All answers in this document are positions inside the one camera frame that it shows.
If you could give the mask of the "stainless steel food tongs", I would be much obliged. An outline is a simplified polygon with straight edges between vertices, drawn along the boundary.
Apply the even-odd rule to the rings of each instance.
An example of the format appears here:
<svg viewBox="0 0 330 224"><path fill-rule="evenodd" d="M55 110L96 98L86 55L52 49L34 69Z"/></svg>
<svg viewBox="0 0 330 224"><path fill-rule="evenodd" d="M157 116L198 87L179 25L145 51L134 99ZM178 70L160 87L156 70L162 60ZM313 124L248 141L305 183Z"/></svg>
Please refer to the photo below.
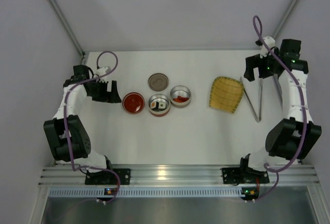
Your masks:
<svg viewBox="0 0 330 224"><path fill-rule="evenodd" d="M243 84L244 98L249 105L254 120L256 123L260 123L262 120L263 79L259 78L253 82L248 82L241 76L239 81Z"/></svg>

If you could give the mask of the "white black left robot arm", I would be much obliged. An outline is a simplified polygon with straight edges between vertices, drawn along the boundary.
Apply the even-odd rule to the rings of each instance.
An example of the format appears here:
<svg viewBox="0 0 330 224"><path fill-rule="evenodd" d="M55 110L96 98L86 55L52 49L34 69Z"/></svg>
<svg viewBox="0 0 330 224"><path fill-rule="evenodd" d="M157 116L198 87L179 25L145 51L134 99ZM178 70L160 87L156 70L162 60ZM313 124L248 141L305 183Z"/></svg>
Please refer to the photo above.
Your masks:
<svg viewBox="0 0 330 224"><path fill-rule="evenodd" d="M82 121L80 110L87 97L93 101L119 104L117 82L107 77L113 72L108 66L99 67L93 78L86 65L73 67L73 76L63 84L63 98L56 114L43 124L43 129L55 161L70 163L75 169L111 170L110 160L95 152Z"/></svg>

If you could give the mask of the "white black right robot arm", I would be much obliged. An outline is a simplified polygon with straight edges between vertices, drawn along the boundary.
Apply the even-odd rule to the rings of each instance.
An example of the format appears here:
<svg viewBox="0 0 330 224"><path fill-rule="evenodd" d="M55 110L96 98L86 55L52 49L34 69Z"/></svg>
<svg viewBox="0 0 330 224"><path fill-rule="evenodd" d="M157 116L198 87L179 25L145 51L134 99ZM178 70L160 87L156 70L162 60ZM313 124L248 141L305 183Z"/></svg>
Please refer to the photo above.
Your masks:
<svg viewBox="0 0 330 224"><path fill-rule="evenodd" d="M240 160L240 171L245 175L263 175L274 171L274 165L284 162L289 165L306 158L322 134L309 113L307 86L309 68L300 59L301 41L284 39L280 47L272 37L256 41L260 53L245 60L244 77L259 80L275 77L277 93L282 107L282 120L269 131L264 148L250 153Z"/></svg>

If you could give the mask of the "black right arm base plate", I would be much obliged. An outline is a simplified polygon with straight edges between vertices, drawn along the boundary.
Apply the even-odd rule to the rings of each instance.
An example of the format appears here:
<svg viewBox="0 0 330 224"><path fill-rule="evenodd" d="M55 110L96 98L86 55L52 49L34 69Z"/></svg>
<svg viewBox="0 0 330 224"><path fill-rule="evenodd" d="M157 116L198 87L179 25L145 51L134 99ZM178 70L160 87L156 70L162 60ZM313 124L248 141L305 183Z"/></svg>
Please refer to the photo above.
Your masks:
<svg viewBox="0 0 330 224"><path fill-rule="evenodd" d="M224 184L256 184L257 180L260 184L270 183L266 171L257 171L249 168L242 169L240 167L224 167L221 171Z"/></svg>

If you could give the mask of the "green sushi roll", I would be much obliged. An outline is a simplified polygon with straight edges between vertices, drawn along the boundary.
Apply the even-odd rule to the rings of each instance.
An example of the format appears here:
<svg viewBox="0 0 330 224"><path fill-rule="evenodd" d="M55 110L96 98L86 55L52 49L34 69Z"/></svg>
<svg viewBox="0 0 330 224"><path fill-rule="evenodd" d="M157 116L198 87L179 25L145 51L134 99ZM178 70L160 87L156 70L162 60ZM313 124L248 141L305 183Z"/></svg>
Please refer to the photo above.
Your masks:
<svg viewBox="0 0 330 224"><path fill-rule="evenodd" d="M158 110L162 111L165 110L167 108L167 103L165 101L159 101L158 102Z"/></svg>

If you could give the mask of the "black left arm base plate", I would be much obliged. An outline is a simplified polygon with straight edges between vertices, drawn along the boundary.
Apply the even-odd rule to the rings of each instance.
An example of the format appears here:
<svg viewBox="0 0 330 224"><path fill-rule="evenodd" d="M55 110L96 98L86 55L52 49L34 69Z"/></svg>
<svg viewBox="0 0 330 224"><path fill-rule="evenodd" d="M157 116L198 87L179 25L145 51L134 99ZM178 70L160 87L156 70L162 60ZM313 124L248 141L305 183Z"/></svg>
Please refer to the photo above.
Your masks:
<svg viewBox="0 0 330 224"><path fill-rule="evenodd" d="M113 171L119 176L121 185L130 185L130 168L115 168ZM108 171L87 173L85 177L85 185L115 185L117 183L117 177Z"/></svg>

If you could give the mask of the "orange sushi roll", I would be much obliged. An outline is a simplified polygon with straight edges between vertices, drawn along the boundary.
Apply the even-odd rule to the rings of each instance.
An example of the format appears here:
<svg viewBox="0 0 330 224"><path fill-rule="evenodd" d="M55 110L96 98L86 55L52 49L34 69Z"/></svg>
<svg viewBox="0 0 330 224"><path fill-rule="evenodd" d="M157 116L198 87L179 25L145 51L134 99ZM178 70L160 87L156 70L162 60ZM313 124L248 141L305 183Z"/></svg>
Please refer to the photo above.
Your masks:
<svg viewBox="0 0 330 224"><path fill-rule="evenodd" d="M152 101L150 103L150 109L152 109L152 110L157 110L158 106L159 106L159 103L157 101Z"/></svg>

